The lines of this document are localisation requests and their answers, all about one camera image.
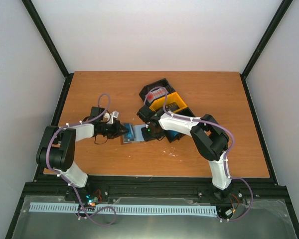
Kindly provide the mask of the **blue credit card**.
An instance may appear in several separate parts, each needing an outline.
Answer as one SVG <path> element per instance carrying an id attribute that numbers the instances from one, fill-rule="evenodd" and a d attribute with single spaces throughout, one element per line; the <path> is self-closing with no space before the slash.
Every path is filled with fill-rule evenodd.
<path id="1" fill-rule="evenodd" d="M 124 127 L 128 129 L 127 133 L 123 135 L 123 143 L 132 143 L 135 141 L 134 128 L 131 123 L 124 123 Z"/>

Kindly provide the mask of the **brown leather card holder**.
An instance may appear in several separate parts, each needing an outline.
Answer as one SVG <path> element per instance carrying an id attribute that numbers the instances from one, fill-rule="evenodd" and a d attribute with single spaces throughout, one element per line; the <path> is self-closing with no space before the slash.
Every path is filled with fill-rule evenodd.
<path id="1" fill-rule="evenodd" d="M 143 127 L 145 127 L 145 124 L 133 125 L 134 133 L 135 133 L 135 141 L 132 143 L 145 142 L 143 140 L 142 133 L 141 133 L 141 129 Z M 123 143 L 123 136 L 121 136 L 121 144 L 122 145 L 129 144 L 129 143 Z"/>

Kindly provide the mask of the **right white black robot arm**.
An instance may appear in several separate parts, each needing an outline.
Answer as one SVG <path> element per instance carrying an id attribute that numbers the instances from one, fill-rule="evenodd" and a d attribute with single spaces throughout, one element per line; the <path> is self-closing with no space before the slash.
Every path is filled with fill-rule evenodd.
<path id="1" fill-rule="evenodd" d="M 220 126 L 211 115 L 188 117 L 168 112 L 139 110 L 138 117 L 147 125 L 147 132 L 159 137 L 171 130 L 192 137 L 199 154 L 208 160 L 212 173 L 214 195 L 225 198 L 231 189 L 227 154 L 229 137 L 225 128 Z"/>

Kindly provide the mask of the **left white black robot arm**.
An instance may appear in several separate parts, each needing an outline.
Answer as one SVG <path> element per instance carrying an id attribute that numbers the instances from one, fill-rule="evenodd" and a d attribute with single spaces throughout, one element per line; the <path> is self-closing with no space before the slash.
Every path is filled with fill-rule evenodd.
<path id="1" fill-rule="evenodd" d="M 75 144 L 98 135 L 115 139 L 128 133 L 128 128 L 120 123 L 118 116 L 117 111 L 110 113 L 105 108 L 92 107 L 90 115 L 79 123 L 47 126 L 36 154 L 36 163 L 75 186 L 76 194 L 82 200 L 91 199 L 94 188 L 87 184 L 88 174 L 74 161 Z"/>

